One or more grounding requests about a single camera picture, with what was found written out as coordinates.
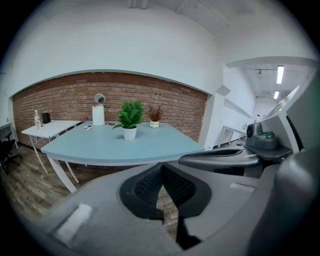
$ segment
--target armrest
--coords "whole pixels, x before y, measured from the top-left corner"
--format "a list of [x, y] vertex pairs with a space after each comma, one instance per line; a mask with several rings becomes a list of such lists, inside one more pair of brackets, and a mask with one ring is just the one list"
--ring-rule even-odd
[[10, 132], [7, 136], [5, 136], [6, 139], [8, 139], [8, 141], [10, 141], [10, 135], [12, 134], [12, 132]]

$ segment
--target wooden floor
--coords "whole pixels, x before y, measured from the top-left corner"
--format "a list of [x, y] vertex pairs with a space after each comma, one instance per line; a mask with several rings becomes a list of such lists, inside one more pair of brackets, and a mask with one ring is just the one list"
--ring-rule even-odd
[[[27, 147], [20, 146], [18, 153], [22, 159], [16, 158], [20, 166], [11, 163], [8, 175], [3, 174], [4, 188], [13, 207], [28, 220], [36, 223], [48, 209], [67, 197], [70, 192], [60, 181], [52, 168], [47, 156], [39, 156], [48, 171], [45, 173], [35, 152]], [[120, 172], [133, 166], [93, 166], [85, 167], [82, 164], [70, 163], [70, 166], [79, 180], [76, 183], [64, 162], [61, 162], [66, 175], [76, 188], [100, 176]], [[176, 237], [178, 227], [178, 210], [168, 193], [162, 187], [157, 202], [157, 208], [163, 211], [164, 226], [173, 239]]]

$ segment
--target bottle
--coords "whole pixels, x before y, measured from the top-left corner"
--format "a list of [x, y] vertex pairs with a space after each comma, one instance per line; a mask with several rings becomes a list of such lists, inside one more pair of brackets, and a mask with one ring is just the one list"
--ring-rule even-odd
[[37, 130], [41, 128], [40, 117], [38, 115], [38, 110], [35, 110], [34, 113], [34, 123]]

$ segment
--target potted plant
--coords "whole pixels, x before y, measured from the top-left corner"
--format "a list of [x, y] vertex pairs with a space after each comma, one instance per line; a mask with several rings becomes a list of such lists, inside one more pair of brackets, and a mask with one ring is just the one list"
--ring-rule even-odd
[[136, 137], [137, 126], [142, 123], [141, 118], [144, 116], [142, 112], [144, 109], [140, 101], [131, 100], [122, 103], [122, 111], [118, 112], [119, 122], [112, 129], [117, 127], [123, 128], [123, 135], [126, 141], [133, 141]]
[[162, 116], [164, 115], [164, 111], [163, 111], [161, 105], [159, 105], [158, 107], [149, 106], [149, 109], [146, 114], [150, 118], [150, 127], [151, 128], [158, 128], [159, 121], [161, 120]]

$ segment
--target green plant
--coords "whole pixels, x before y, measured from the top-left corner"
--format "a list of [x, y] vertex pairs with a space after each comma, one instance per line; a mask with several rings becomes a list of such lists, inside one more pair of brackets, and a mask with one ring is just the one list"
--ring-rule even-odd
[[149, 109], [146, 114], [148, 115], [151, 121], [158, 122], [163, 117], [164, 111], [161, 105], [159, 105], [157, 108], [149, 106]]
[[141, 118], [144, 116], [142, 108], [144, 105], [140, 101], [131, 100], [122, 103], [122, 111], [118, 112], [119, 122], [114, 128], [122, 127], [125, 129], [134, 129], [138, 124], [142, 123]]

